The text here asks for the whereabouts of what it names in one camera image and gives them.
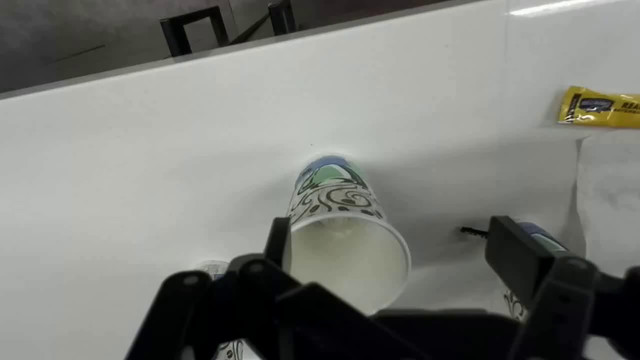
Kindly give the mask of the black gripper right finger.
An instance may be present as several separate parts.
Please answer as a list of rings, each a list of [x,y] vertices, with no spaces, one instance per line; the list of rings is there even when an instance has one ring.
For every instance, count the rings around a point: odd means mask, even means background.
[[[590,336],[640,360],[640,265],[612,276],[510,216],[491,217],[487,261],[527,309],[510,360],[585,360]]]

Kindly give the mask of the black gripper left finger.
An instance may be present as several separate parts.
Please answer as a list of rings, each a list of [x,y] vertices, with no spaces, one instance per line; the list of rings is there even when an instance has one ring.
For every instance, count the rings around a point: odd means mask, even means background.
[[[428,360],[329,287],[286,274],[290,236],[290,219],[274,217],[264,249],[235,257],[220,277],[168,276],[124,360],[215,360],[237,340],[263,360]]]

